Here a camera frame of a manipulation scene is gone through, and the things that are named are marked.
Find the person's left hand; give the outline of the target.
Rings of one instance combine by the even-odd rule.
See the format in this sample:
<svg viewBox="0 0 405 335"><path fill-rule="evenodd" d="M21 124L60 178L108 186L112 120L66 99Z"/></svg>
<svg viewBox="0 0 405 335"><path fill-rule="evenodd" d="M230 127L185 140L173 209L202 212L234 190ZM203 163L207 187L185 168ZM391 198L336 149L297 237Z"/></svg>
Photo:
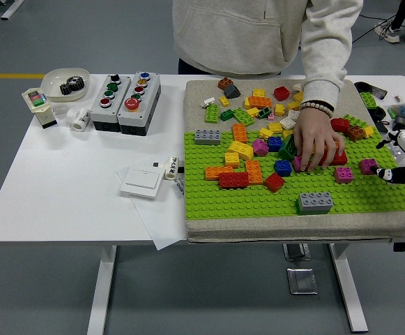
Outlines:
<svg viewBox="0 0 405 335"><path fill-rule="evenodd" d="M321 166L327 168L335 154L341 156L346 147L344 138L333 130L329 116L315 108L306 107L300 111L293 136L298 155L301 155L302 171L311 172L324 153L326 158Z"/></svg>

